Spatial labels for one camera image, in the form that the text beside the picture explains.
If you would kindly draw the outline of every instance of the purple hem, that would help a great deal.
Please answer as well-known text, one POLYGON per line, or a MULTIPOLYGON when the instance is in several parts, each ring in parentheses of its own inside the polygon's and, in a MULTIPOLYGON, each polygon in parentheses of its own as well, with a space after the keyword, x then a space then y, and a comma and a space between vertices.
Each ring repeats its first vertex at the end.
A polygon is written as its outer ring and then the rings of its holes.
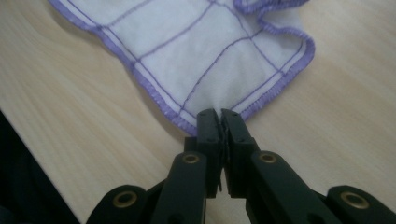
MULTIPOLYGON (((107 46, 107 48, 112 51, 116 56, 118 56, 122 63, 132 72, 138 83, 148 92, 148 95, 158 105, 166 118, 186 133, 190 135, 196 135, 196 127, 183 119, 165 102, 165 100, 161 97, 157 90, 155 90, 155 87, 134 67, 134 63, 131 62, 131 60, 127 57, 124 51, 122 51, 122 49, 117 46, 117 44, 115 44, 110 39, 110 37, 108 37, 108 35, 102 30, 103 26, 95 23, 88 17, 87 19, 92 21, 92 23, 94 23, 96 26, 91 26, 85 21, 82 21, 78 16, 73 14, 63 3, 61 3, 60 0, 49 0, 49 2, 77 27, 98 35, 103 43, 107 46)), ((300 60, 298 60, 269 91, 261 95, 258 100, 250 104, 246 109, 241 112, 241 116, 243 119, 250 118, 255 112, 263 108, 265 105, 270 103, 276 96, 278 96, 282 92, 282 90, 297 76, 297 74, 309 65, 315 54, 314 41, 305 32, 291 27, 276 28, 274 25, 262 20, 263 14, 268 11, 281 10, 287 7, 297 7, 306 2, 306 0, 287 1, 285 3, 280 3, 275 6, 267 6, 272 2, 273 1, 271 0, 263 0, 251 5, 244 6, 242 4, 242 0, 234 0, 234 6, 242 13, 253 13, 259 10, 259 23, 265 31, 274 35, 296 35, 305 41, 306 49, 304 55, 300 58, 300 60)))

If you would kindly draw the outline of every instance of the screw hole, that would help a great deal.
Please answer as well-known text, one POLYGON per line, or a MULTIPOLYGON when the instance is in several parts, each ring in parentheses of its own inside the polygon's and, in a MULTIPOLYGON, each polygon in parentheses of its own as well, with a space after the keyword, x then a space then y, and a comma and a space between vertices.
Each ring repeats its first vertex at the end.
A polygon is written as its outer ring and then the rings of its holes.
POLYGON ((113 199, 113 205, 118 208, 126 208, 137 201, 137 194, 133 191, 123 191, 113 199))
POLYGON ((370 204, 367 202, 366 199, 361 197, 359 194, 350 192, 350 191, 344 191, 341 193, 341 199, 347 203, 348 205, 358 208, 358 209, 366 209, 370 207, 370 204))
POLYGON ((260 155, 260 160, 266 163, 274 163, 276 162, 276 157, 272 154, 262 153, 260 155))
POLYGON ((185 155, 183 161, 188 164, 194 164, 199 161, 199 157, 193 154, 185 155))

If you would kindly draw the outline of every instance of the white towel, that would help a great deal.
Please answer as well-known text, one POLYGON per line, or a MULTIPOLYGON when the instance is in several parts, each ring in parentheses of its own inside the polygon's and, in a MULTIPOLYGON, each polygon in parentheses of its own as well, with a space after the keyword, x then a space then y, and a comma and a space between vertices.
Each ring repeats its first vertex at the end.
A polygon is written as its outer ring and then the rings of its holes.
POLYGON ((248 119, 314 57, 296 7, 307 0, 49 0, 98 35, 185 132, 201 110, 248 119))

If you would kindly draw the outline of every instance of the wood grain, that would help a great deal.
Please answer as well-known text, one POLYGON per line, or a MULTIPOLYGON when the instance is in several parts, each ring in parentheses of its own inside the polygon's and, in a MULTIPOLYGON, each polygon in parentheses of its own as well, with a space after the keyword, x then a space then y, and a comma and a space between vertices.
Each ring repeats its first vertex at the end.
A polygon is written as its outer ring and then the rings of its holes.
MULTIPOLYGON (((396 211, 396 2, 312 1, 311 65, 247 122, 314 190, 366 190, 396 211)), ((119 60, 47 1, 0 2, 0 106, 81 222, 111 189, 163 180, 184 133, 119 60)), ((208 200, 206 223, 248 223, 208 200)))

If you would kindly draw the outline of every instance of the black object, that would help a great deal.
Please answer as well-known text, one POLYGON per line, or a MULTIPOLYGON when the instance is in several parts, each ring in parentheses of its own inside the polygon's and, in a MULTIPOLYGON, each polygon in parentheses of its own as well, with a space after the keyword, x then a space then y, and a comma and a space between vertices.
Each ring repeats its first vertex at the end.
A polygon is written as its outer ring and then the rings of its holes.
POLYGON ((22 140, 0 113, 0 224, 78 223, 22 140))
POLYGON ((88 223, 205 223, 205 199, 216 197, 225 168, 232 198, 246 198, 251 223, 396 223, 396 215, 370 194, 349 186, 324 197, 315 193, 277 154, 260 151, 245 122, 231 110, 197 116, 197 137, 188 137, 169 176, 154 188, 111 190, 88 223))

